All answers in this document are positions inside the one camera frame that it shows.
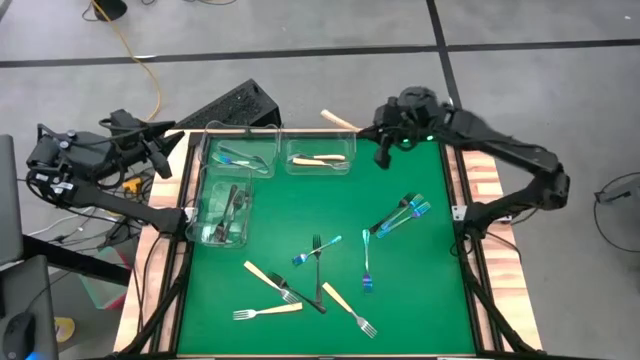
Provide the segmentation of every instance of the yellow cable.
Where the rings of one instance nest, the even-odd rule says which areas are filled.
[[[160,105],[162,105],[162,92],[160,91],[160,85],[158,84],[158,79],[156,79],[156,77],[153,75],[153,72],[151,72],[151,69],[149,69],[147,65],[145,65],[142,61],[138,60],[138,58],[136,58],[133,55],[133,52],[131,51],[131,48],[129,47],[129,44],[127,43],[127,40],[125,39],[124,35],[122,35],[122,33],[120,32],[120,29],[118,29],[118,26],[111,21],[111,18],[109,18],[109,16],[104,12],[104,10],[102,10],[100,5],[98,5],[95,2],[95,0],[91,0],[91,3],[96,9],[98,9],[100,14],[102,14],[102,16],[105,19],[107,19],[107,21],[109,22],[109,25],[113,27],[113,31],[115,31],[116,34],[118,34],[118,36],[120,37],[120,40],[122,41],[122,44],[127,49],[127,52],[129,53],[129,57],[131,58],[131,60],[140,64],[140,66],[142,66],[147,71],[147,73],[151,77],[151,80],[153,80],[153,86],[156,88],[156,93],[158,94],[158,102],[156,103],[156,108],[153,110],[153,112],[149,116],[147,116],[147,119],[145,121],[153,120],[153,118],[155,118],[156,115],[158,115],[158,111],[160,111]]]

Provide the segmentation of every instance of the black box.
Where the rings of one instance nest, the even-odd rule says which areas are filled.
[[[175,129],[204,129],[213,120],[236,126],[282,126],[278,105],[253,79],[178,122]]]

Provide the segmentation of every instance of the wooden table edge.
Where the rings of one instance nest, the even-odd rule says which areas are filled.
[[[182,130],[170,130],[167,135]],[[173,177],[170,179],[161,179],[156,176],[154,186],[151,190],[149,204],[154,207],[174,207],[176,206],[178,189],[182,178],[185,165],[186,150],[188,147],[188,139],[191,133],[202,133],[204,130],[184,130],[185,136],[173,150],[169,156],[169,164]],[[282,133],[323,133],[323,132],[351,132],[345,129],[281,129],[269,130],[280,131]],[[207,133],[228,133],[228,131],[207,130]],[[459,176],[457,175],[457,167],[453,151],[447,147],[447,156],[449,159],[449,167],[451,169],[451,178],[453,180],[454,190],[458,203],[462,202],[462,191]],[[502,187],[497,173],[494,159],[481,152],[464,152],[464,160],[467,167],[467,176],[469,186],[471,188],[474,201],[488,202],[502,196]],[[191,173],[192,179],[194,175],[197,177],[197,171]],[[510,225],[494,224],[490,227],[490,231],[499,235],[515,244],[513,231]],[[157,237],[157,232],[150,226],[146,226],[141,233],[138,250],[136,252],[135,269],[138,274],[138,282],[140,286],[143,281],[142,274],[144,264],[149,255],[152,243]],[[158,302],[160,283],[164,273],[166,263],[168,240],[161,239],[156,246],[149,264],[147,276],[146,291],[144,294],[144,318],[145,321],[155,310]],[[517,254],[504,247],[497,242],[486,239],[483,242],[484,254],[487,259],[487,268],[491,281],[491,288],[494,301],[502,314],[509,321],[511,326],[520,334],[520,336],[529,345],[540,349],[540,337],[538,334],[533,309],[527,291],[527,285],[524,279],[522,266],[518,261]],[[181,252],[184,244],[179,246],[174,265],[173,278],[182,263]],[[125,348],[136,335],[138,326],[139,306],[136,298],[136,286],[133,274],[129,282],[127,294],[122,310],[118,334],[116,336],[114,351]],[[478,308],[480,327],[485,349],[492,349],[491,336],[488,326],[486,312],[476,301]],[[160,351],[166,351],[169,346],[169,337],[173,326],[173,318],[175,311],[175,301],[165,315],[163,331],[160,342]]]

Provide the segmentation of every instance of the green mat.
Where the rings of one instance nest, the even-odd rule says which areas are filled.
[[[389,170],[373,162],[376,146],[358,140],[357,159],[345,176],[292,176],[279,163],[273,178],[255,180],[247,245],[196,245],[179,354],[475,353],[458,260],[449,254],[454,235],[438,145],[393,151]],[[215,176],[205,181],[213,184]],[[391,211],[407,192],[424,195],[431,210],[383,239],[372,235],[374,291],[365,294],[362,229]],[[324,315],[304,303],[296,313],[232,320],[235,310],[284,304],[277,291],[243,267],[246,260],[315,296],[315,258],[299,267],[291,263],[311,249],[313,234],[323,242],[343,236],[323,251],[321,280],[378,330],[374,339],[324,291]]]

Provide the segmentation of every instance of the utensil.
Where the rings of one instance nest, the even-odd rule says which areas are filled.
[[[362,276],[362,286],[364,292],[373,291],[373,280],[369,274],[369,230],[362,230],[362,240],[364,240],[364,276]]]
[[[307,254],[300,254],[300,255],[294,257],[293,260],[292,260],[293,265],[298,266],[298,265],[306,262],[307,259],[309,258],[309,256],[311,256],[312,254],[316,253],[317,251],[321,251],[322,249],[326,248],[327,246],[333,245],[333,244],[337,243],[340,240],[342,240],[342,236],[338,235],[335,238],[333,238],[333,240],[331,240],[328,243],[322,245],[318,249],[314,249],[314,250],[312,250],[311,252],[309,252]]]
[[[332,161],[345,161],[347,158],[344,155],[305,155],[305,154],[293,154],[289,156],[288,160],[292,161],[294,158],[299,159],[312,159],[312,160],[332,160]]]
[[[322,306],[322,304],[318,304],[317,302],[307,298],[306,296],[300,294],[299,291],[297,291],[296,289],[292,288],[291,286],[289,286],[289,284],[287,284],[287,281],[280,275],[271,272],[269,273],[269,275],[267,275],[269,277],[269,279],[271,281],[273,281],[276,285],[278,285],[280,288],[283,289],[287,289],[289,291],[291,291],[292,293],[298,295],[299,297],[302,298],[302,300],[306,301],[309,303],[309,305],[313,306],[314,308],[316,308],[316,310],[318,310],[321,314],[324,314],[327,312],[327,309]]]
[[[268,169],[264,169],[264,168],[259,168],[257,166],[253,166],[250,165],[248,161],[234,161],[231,160],[230,157],[222,155],[222,154],[218,154],[218,153],[214,153],[211,158],[216,161],[219,162],[221,164],[225,164],[225,165],[236,165],[236,166],[241,166],[241,167],[245,167],[247,169],[251,169],[253,171],[257,171],[260,174],[268,174],[269,170]]]
[[[328,166],[333,170],[347,170],[351,167],[350,162],[339,162],[339,163],[328,163],[322,160],[312,160],[312,159],[303,159],[303,158],[293,158],[291,162],[294,165],[302,165],[302,166]]]
[[[416,196],[416,193],[407,193],[407,195],[405,195],[402,199],[400,199],[400,201],[398,202],[398,206],[396,206],[395,209],[393,209],[389,215],[385,216],[382,220],[378,221],[375,225],[373,225],[372,227],[369,228],[369,232],[372,234],[375,234],[376,231],[378,231],[378,229],[380,229],[380,226],[382,226],[382,224],[384,224],[387,220],[389,220],[394,212],[396,212],[398,209],[402,209],[404,207],[409,206],[409,202]]]
[[[316,302],[318,304],[322,304],[322,286],[320,285],[320,254],[322,254],[322,250],[319,250],[321,247],[320,235],[313,235],[313,250],[315,251],[313,255],[316,256]]]
[[[422,202],[422,200],[424,200],[424,196],[422,196],[420,194],[417,194],[416,196],[414,196],[413,199],[411,199],[411,201],[409,201],[409,204],[407,204],[407,206],[405,206],[397,214],[395,214],[389,220],[385,221],[384,224],[382,224],[382,226],[381,226],[382,230],[388,228],[391,225],[391,223],[394,222],[395,219],[397,219],[400,215],[402,215],[409,207],[415,209],[416,206],[418,206],[418,204],[420,204]]]
[[[424,213],[426,213],[430,208],[431,208],[431,205],[429,205],[428,202],[422,203],[422,205],[420,205],[417,208],[413,209],[413,212],[411,213],[411,215],[409,215],[409,216],[405,217],[404,219],[398,221],[397,223],[393,224],[391,227],[388,227],[386,229],[378,231],[378,234],[376,236],[378,237],[378,239],[381,239],[382,237],[384,237],[385,235],[390,233],[391,230],[397,228],[398,226],[404,224],[405,222],[407,222],[407,221],[409,221],[411,219],[417,219],[420,216],[424,215]]]
[[[370,338],[374,338],[376,336],[376,334],[378,333],[378,331],[371,326],[371,324],[369,324],[369,322],[363,318],[362,316],[358,316],[358,314],[356,314],[355,311],[353,311],[353,309],[351,308],[351,306],[349,306],[349,304],[347,304],[346,301],[344,301],[344,299],[342,298],[342,296],[340,296],[340,294],[338,294],[338,292],[331,286],[329,285],[329,283],[324,283],[322,284],[322,288],[324,289],[324,291],[326,291],[329,295],[331,295],[331,297],[333,298],[333,300],[335,300],[338,304],[340,304],[348,313],[350,313],[351,315],[353,315],[354,318],[356,318],[356,322],[358,323],[358,326],[360,327],[360,329],[362,331],[365,332],[365,334],[369,335]]]
[[[221,241],[224,239],[222,235],[224,234],[224,219],[227,217],[227,211],[229,210],[229,206],[233,202],[233,199],[236,196],[236,191],[238,190],[238,186],[236,184],[231,185],[231,190],[229,190],[229,199],[227,200],[227,204],[224,206],[224,212],[222,213],[222,218],[218,225],[216,225],[216,229],[213,232],[214,241]]]
[[[291,294],[289,291],[287,291],[285,289],[282,289],[278,285],[276,285],[273,281],[271,281],[267,277],[267,275],[265,275],[260,269],[258,269],[258,267],[253,265],[253,263],[251,263],[250,261],[245,261],[244,262],[244,267],[247,268],[247,270],[251,271],[253,273],[253,275],[257,276],[260,280],[266,282],[267,285],[269,285],[272,288],[278,290],[280,292],[280,296],[282,296],[284,301],[288,302],[289,304],[293,304],[293,303],[298,302],[298,299],[293,294]]]
[[[289,305],[276,306],[269,309],[264,310],[238,310],[233,312],[233,320],[249,320],[253,319],[258,315],[266,315],[266,314],[282,314],[286,312],[300,311],[302,310],[302,303],[295,303]]]
[[[218,150],[222,151],[222,152],[228,152],[230,154],[234,154],[234,155],[243,157],[245,159],[253,160],[255,162],[258,162],[263,167],[267,168],[267,172],[269,172],[269,170],[268,170],[269,165],[267,164],[267,162],[262,157],[260,157],[258,155],[245,154],[245,153],[243,153],[241,151],[238,151],[238,150],[236,150],[234,148],[231,148],[231,147],[228,147],[228,146],[224,146],[224,145],[220,145],[220,144],[218,144]]]
[[[238,191],[236,197],[233,199],[233,208],[231,209],[231,214],[229,215],[229,219],[227,220],[227,226],[224,227],[224,231],[222,233],[222,241],[227,241],[227,237],[229,236],[229,229],[231,229],[231,224],[236,219],[236,212],[240,210],[244,206],[244,202],[246,199],[246,192],[244,190]]]

